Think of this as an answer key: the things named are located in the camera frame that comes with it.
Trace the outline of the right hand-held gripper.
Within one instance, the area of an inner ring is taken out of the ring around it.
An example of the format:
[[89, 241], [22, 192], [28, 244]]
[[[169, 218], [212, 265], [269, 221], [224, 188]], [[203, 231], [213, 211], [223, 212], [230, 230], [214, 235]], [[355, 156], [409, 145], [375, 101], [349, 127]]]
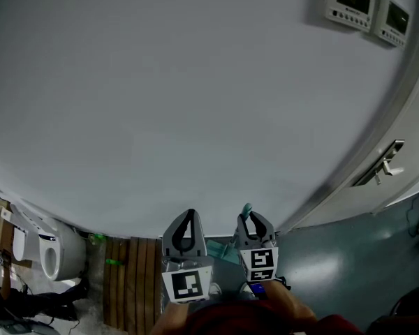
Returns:
[[[237, 217], [239, 248], [245, 248], [238, 251], [240, 265], [248, 282], [271, 281], [276, 276], [279, 257], [274, 226], [255, 211], [250, 211], [249, 218], [255, 225], [256, 235], [249, 234], [242, 214]], [[260, 246], [255, 245], [257, 237], [262, 243]]]

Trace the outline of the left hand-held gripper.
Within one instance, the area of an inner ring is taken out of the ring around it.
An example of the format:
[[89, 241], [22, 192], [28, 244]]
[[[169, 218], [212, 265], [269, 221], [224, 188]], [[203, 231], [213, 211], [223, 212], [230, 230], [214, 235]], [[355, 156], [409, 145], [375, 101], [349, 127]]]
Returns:
[[165, 256], [196, 256], [167, 257], [163, 261], [163, 284], [170, 302], [186, 304], [208, 300], [214, 260], [206, 256], [205, 236], [198, 212], [188, 209], [181, 213], [164, 232], [162, 242]]

